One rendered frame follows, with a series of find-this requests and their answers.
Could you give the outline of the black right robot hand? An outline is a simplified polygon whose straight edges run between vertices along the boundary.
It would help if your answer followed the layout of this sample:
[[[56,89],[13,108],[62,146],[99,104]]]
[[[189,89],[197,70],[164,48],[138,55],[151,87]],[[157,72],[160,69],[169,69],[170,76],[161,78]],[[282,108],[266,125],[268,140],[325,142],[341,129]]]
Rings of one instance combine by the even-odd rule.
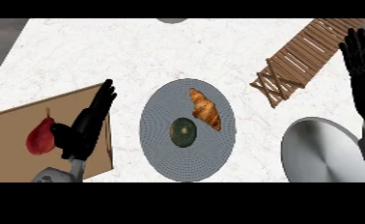
[[[356,111],[365,120],[365,29],[347,29],[340,43]]]

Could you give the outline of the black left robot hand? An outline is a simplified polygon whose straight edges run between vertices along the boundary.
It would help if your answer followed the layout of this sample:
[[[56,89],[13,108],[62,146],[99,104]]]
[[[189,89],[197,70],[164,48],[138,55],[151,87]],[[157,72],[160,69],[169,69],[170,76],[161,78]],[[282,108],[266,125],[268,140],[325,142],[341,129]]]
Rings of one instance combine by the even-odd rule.
[[[92,104],[84,108],[74,120],[73,126],[55,123],[50,131],[55,135],[56,147],[62,149],[62,159],[87,160],[93,153],[102,132],[111,104],[115,100],[112,80],[107,79],[95,95]]]

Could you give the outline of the brown wooden tiered shelf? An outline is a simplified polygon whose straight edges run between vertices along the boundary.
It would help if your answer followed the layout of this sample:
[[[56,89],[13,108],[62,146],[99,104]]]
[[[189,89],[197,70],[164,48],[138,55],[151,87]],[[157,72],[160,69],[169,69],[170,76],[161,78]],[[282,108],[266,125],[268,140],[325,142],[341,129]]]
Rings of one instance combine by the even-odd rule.
[[[266,96],[272,108],[305,88],[340,49],[349,28],[365,29],[365,18],[315,18],[266,59],[250,85]]]

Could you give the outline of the grey round placemat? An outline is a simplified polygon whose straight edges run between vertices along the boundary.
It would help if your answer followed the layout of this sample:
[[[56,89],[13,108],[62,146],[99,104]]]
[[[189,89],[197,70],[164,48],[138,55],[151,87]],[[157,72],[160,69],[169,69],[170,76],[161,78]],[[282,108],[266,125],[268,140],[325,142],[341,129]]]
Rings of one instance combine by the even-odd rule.
[[[194,117],[189,90],[216,104],[222,124],[213,128]],[[235,144],[235,117],[219,89],[198,79],[179,79],[152,94],[141,119],[141,143],[157,172],[177,182],[198,182],[214,175]]]

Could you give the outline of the brown wooden cutting board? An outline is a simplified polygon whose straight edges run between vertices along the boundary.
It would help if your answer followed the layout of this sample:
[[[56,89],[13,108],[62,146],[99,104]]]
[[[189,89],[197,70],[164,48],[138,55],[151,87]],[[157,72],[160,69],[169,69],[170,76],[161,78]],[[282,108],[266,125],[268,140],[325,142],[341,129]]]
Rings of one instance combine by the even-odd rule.
[[[112,82],[0,111],[0,182],[80,182],[112,169]]]

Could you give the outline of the red pear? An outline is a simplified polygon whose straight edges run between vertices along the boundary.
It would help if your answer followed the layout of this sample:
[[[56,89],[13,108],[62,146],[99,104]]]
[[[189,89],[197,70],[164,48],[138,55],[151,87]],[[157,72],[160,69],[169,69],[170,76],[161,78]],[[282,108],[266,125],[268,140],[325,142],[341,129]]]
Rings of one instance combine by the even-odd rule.
[[[55,135],[50,131],[55,119],[50,117],[50,108],[46,108],[46,118],[28,133],[25,146],[31,154],[46,154],[55,148]]]

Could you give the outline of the golden brown croissant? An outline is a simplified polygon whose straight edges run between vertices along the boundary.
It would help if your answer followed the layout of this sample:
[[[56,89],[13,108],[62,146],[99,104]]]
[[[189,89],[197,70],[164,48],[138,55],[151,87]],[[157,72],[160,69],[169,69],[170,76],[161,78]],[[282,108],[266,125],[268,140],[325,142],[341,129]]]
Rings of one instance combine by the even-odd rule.
[[[222,130],[222,119],[216,104],[207,99],[204,94],[191,88],[188,90],[194,104],[192,116],[201,120],[216,131]]]

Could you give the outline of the silver round pan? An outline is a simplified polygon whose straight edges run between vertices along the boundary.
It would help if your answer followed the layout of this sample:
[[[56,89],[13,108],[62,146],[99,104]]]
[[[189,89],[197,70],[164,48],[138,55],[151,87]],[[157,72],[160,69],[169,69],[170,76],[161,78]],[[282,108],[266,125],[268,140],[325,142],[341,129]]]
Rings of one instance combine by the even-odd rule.
[[[324,118],[294,121],[282,136],[281,162],[290,182],[365,182],[365,123],[358,138]]]

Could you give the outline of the grey round object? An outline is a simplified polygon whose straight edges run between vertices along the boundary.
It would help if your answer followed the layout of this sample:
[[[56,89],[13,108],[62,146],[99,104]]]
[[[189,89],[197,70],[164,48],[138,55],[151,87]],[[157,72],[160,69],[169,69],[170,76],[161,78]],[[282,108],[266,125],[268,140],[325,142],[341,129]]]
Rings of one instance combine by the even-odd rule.
[[[163,23],[177,24],[188,20],[188,18],[157,18]]]

